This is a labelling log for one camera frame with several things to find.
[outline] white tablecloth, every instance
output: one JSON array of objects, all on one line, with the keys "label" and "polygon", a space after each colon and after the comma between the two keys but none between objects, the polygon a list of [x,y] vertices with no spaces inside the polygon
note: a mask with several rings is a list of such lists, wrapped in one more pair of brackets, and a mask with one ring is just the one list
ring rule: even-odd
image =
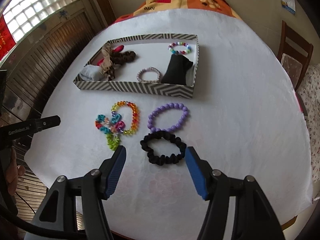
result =
[{"label": "white tablecloth", "polygon": [[[192,100],[81,91],[73,84],[107,40],[147,33],[198,35]],[[44,184],[50,187],[61,174],[70,179],[83,176],[113,154],[94,120],[98,114],[110,115],[111,106],[121,100],[137,104],[141,121],[136,135],[122,136],[127,160],[115,193],[104,203],[112,230],[148,240],[196,239],[199,233],[208,202],[197,195],[185,162],[150,164],[139,143],[149,132],[148,115],[168,102],[182,102],[190,109],[189,120],[176,135],[212,168],[235,178],[253,175],[281,224],[310,205],[309,136],[293,87],[272,51],[243,21],[206,10],[178,9],[142,15],[99,33],[72,63],[43,111],[42,117],[59,115],[60,126],[35,134],[25,156]],[[119,112],[130,121],[128,109]],[[157,125],[169,127],[180,115],[167,111]],[[152,146],[160,155],[178,153],[168,142]],[[229,210],[234,210],[233,201]],[[232,220],[229,213],[225,239],[231,236]]]}]

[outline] purple beaded bracelet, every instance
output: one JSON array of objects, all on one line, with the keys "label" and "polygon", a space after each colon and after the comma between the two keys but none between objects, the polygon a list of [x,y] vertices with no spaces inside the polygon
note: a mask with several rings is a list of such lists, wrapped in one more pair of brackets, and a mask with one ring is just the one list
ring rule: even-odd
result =
[{"label": "purple beaded bracelet", "polygon": [[188,114],[189,114],[189,110],[186,106],[184,106],[184,104],[180,103],[170,103],[170,104],[165,104],[164,106],[160,106],[160,107],[157,107],[154,111],[152,111],[152,113],[149,115],[149,120],[148,120],[148,128],[150,129],[150,132],[151,133],[154,133],[154,132],[159,132],[161,131],[160,128],[156,128],[154,127],[153,125],[153,122],[154,122],[154,118],[162,113],[163,111],[166,111],[168,109],[172,109],[172,108],[175,108],[175,109],[180,109],[183,111],[183,114],[181,116],[181,118],[179,119],[179,121],[177,122],[176,125],[173,125],[171,126],[170,128],[168,129],[163,129],[167,132],[173,132],[175,130],[178,130],[182,127],[185,119],[187,118]]}]

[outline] black scrunchie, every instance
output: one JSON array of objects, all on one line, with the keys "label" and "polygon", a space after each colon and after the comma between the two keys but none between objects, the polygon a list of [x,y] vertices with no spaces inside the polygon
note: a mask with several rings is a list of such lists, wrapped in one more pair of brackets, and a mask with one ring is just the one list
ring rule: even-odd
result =
[{"label": "black scrunchie", "polygon": [[[175,145],[179,148],[181,154],[178,154],[177,156],[175,154],[172,154],[170,157],[165,156],[165,155],[161,155],[160,157],[155,156],[153,149],[148,146],[148,141],[150,141],[152,139],[159,140],[162,137],[164,139],[166,139],[167,141],[170,141],[171,143],[175,143]],[[186,147],[187,147],[187,145],[185,143],[181,142],[180,137],[176,137],[174,134],[168,133],[167,131],[159,131],[159,132],[149,133],[148,135],[146,135],[144,137],[144,139],[142,141],[140,141],[140,144],[141,144],[142,149],[144,151],[148,152],[147,156],[149,158],[149,162],[153,163],[153,164],[157,164],[159,166],[162,166],[165,163],[166,164],[178,163],[179,160],[184,158]]]}]

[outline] red banner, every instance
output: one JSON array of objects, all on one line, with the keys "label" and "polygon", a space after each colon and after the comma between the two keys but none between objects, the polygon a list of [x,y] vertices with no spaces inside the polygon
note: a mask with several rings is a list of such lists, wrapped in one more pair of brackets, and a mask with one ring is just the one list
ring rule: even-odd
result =
[{"label": "red banner", "polygon": [[3,15],[0,17],[0,60],[16,45]]}]

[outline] blue gripper pad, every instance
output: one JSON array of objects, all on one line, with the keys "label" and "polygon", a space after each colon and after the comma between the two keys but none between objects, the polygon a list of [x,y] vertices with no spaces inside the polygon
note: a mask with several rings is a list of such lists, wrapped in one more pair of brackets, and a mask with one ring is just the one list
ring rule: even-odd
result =
[{"label": "blue gripper pad", "polygon": [[198,194],[204,200],[207,200],[209,193],[206,186],[206,177],[203,171],[201,170],[201,162],[203,162],[203,160],[199,158],[198,154],[196,153],[193,147],[188,147],[186,149],[186,155],[184,159],[187,163],[188,170],[190,172],[193,184],[195,185]]},{"label": "blue gripper pad", "polygon": [[126,156],[125,147],[120,145],[111,159],[104,160],[99,168],[102,172],[101,186],[104,187],[102,191],[104,192],[105,199],[108,199],[116,190]]}]

